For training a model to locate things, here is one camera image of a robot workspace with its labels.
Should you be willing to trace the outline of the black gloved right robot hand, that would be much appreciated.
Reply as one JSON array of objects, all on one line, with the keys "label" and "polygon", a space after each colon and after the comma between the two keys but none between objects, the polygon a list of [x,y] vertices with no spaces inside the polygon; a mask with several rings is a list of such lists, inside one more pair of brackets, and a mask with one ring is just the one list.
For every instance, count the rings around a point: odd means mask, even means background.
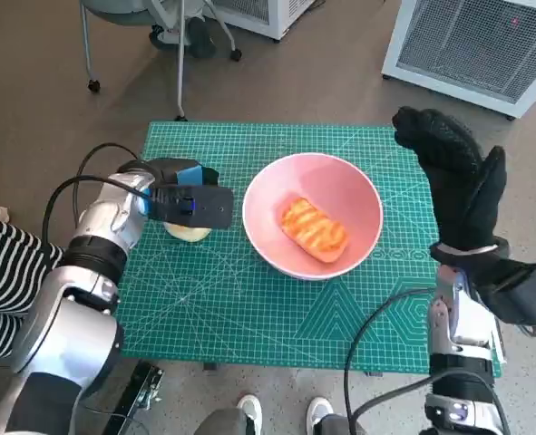
[{"label": "black gloved right robot hand", "polygon": [[392,123],[396,143],[415,153],[428,179],[439,242],[462,252],[498,245],[493,231],[507,182],[503,147],[483,156],[463,124],[435,109],[403,106]]}]

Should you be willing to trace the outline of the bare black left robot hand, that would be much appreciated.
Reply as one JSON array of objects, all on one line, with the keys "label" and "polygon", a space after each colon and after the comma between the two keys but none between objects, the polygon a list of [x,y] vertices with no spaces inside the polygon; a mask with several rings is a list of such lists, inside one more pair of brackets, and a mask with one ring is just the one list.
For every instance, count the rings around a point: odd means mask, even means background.
[{"label": "bare black left robot hand", "polygon": [[194,159],[158,158],[149,160],[148,164],[162,185],[219,185],[219,173]]}]

